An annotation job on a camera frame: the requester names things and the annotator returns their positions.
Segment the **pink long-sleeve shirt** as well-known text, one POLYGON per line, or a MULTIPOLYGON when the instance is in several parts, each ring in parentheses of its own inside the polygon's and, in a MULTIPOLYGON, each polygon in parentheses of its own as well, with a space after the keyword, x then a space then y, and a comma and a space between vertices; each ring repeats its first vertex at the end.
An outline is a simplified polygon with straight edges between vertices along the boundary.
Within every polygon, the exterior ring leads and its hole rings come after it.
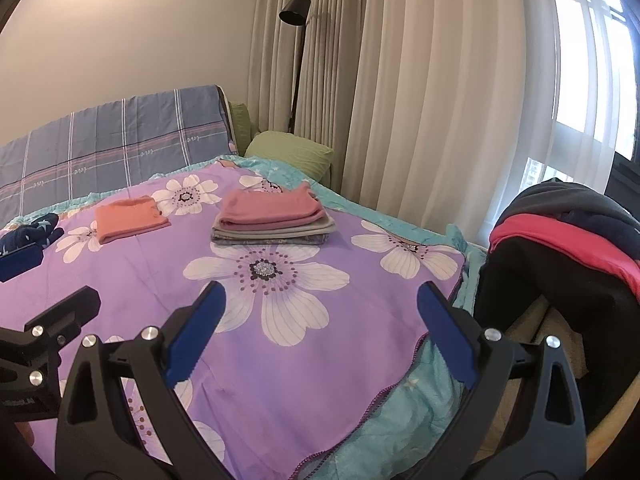
POLYGON ((326 218, 307 182, 280 193, 235 190, 221 202, 215 226, 242 232, 309 226, 326 218))

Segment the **grey folded clothes stack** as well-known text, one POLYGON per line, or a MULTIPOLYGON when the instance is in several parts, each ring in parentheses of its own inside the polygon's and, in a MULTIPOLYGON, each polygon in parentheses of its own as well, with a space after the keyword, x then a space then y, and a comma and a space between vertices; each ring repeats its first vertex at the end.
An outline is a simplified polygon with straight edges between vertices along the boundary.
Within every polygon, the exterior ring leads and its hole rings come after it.
POLYGON ((322 245, 336 229, 329 214, 303 226, 223 226, 216 221, 210 240, 221 245, 322 245))

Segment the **navy star-pattern folded garment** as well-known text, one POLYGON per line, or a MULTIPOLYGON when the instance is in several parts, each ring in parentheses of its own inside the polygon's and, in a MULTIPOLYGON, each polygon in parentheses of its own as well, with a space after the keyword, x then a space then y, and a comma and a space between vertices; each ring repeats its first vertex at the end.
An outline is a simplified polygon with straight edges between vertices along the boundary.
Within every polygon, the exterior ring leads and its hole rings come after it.
POLYGON ((44 249, 59 240, 64 230, 58 225, 57 214, 44 214, 33 222, 21 224, 1 237, 1 253, 7 255, 17 249, 36 245, 44 249))

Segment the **orange folded garment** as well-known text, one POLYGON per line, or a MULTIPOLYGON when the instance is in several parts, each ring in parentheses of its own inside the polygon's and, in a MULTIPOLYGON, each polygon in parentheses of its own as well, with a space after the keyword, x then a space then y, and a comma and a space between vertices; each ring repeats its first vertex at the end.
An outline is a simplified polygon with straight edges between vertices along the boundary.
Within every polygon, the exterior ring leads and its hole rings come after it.
POLYGON ((170 226, 151 196, 115 200, 96 208, 96 236, 101 245, 170 226))

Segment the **blue plaid quilt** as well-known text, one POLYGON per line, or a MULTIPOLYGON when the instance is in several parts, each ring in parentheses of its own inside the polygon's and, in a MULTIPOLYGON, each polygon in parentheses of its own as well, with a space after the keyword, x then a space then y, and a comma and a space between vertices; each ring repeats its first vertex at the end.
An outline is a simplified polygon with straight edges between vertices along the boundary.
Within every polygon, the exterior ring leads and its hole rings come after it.
POLYGON ((228 155, 233 141, 229 102, 218 86, 80 110, 2 146, 1 220, 228 155))

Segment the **purple floral bedspread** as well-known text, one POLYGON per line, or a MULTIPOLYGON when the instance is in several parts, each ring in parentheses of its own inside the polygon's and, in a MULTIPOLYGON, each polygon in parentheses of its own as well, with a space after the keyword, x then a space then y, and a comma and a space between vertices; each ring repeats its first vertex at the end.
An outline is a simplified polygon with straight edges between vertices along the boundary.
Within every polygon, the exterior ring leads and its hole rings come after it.
POLYGON ((102 306, 88 331, 122 341, 216 281, 224 316, 176 393, 224 466, 239 479, 390 478, 431 451, 462 393, 418 289, 433 282, 470 308, 484 257, 455 226, 432 234, 330 193, 336 229, 320 246, 212 241, 227 196, 285 185, 218 162, 152 179, 124 196, 151 197, 169 226, 107 244, 94 209, 79 211, 40 266, 2 285, 1 323, 91 286, 102 306))

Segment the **green pillow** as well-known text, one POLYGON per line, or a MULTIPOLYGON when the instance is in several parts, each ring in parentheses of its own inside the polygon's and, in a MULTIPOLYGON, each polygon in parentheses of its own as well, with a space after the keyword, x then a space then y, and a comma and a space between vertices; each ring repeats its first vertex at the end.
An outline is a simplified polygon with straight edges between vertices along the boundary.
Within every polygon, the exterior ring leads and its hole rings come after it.
POLYGON ((230 102, 229 110, 235 147, 241 156, 285 162, 318 182, 329 177, 334 159, 332 148, 293 133, 258 132, 244 103, 230 102))

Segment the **beige curtain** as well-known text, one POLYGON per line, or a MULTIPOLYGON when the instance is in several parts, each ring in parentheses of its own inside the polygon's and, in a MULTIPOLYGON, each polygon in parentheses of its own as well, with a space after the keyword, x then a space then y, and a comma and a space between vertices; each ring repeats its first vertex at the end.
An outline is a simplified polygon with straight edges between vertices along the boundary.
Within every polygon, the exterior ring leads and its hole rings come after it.
MULTIPOLYGON (((296 28, 257 0, 248 107, 288 130, 296 28)), ((634 149, 634 48, 620 0, 311 0, 294 133, 330 183, 417 226, 485 243, 524 188, 603 191, 634 149)))

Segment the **black floor lamp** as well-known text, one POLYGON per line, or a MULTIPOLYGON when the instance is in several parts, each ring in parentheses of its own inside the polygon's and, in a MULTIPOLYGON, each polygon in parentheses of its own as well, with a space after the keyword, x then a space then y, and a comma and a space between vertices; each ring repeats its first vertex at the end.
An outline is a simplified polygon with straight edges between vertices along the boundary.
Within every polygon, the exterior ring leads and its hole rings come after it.
POLYGON ((296 28, 296 44, 294 49, 294 79, 290 118, 288 118, 288 132, 293 133, 296 122, 296 110, 299 96, 300 76, 304 57, 306 30, 311 0, 288 0, 279 13, 280 21, 296 28))

